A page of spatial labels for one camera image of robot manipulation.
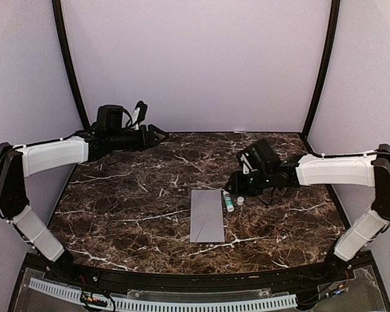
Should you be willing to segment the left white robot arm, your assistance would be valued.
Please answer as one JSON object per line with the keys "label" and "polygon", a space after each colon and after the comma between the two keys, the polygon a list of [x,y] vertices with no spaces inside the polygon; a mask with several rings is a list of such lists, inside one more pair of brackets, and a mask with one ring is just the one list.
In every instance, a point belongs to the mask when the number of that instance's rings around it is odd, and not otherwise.
{"label": "left white robot arm", "polygon": [[147,109],[143,101],[133,112],[121,105],[103,105],[88,129],[70,136],[32,144],[0,144],[0,218],[54,263],[53,272],[64,283],[74,283],[79,270],[71,264],[72,254],[33,211],[25,180],[61,166],[94,162],[114,151],[144,151],[158,146],[170,135],[153,124],[144,125]]}

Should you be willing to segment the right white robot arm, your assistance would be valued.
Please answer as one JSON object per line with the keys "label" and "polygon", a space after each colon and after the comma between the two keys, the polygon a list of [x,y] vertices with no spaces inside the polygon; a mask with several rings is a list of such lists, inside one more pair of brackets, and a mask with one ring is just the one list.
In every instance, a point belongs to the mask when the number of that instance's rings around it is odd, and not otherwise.
{"label": "right white robot arm", "polygon": [[230,194],[258,196],[265,189],[311,185],[360,185],[375,189],[367,210],[336,242],[333,257],[319,266],[319,277],[332,282],[368,242],[390,225],[390,145],[360,153],[308,153],[281,159],[265,140],[237,154],[240,170],[230,175],[224,189]]}

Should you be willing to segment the green glue stick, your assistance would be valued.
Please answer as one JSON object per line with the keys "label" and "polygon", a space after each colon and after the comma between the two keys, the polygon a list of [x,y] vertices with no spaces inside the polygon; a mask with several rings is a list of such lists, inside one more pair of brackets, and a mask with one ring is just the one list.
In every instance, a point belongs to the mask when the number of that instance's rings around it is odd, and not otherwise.
{"label": "green glue stick", "polygon": [[231,199],[230,193],[223,191],[224,203],[226,205],[227,212],[231,213],[234,211],[233,201]]}

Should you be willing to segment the white glue stick cap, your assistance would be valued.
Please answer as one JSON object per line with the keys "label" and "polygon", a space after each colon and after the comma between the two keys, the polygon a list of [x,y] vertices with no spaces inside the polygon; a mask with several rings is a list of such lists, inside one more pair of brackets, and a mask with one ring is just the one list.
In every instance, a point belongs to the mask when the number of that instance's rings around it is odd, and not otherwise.
{"label": "white glue stick cap", "polygon": [[237,205],[242,206],[244,204],[244,198],[242,196],[239,196],[237,198]]}

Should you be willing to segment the grey envelope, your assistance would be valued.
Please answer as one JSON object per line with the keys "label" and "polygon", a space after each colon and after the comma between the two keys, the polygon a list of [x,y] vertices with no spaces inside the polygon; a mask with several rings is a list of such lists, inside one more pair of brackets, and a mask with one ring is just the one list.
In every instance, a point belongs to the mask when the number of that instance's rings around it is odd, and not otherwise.
{"label": "grey envelope", "polygon": [[190,242],[224,242],[222,195],[219,190],[191,190]]}

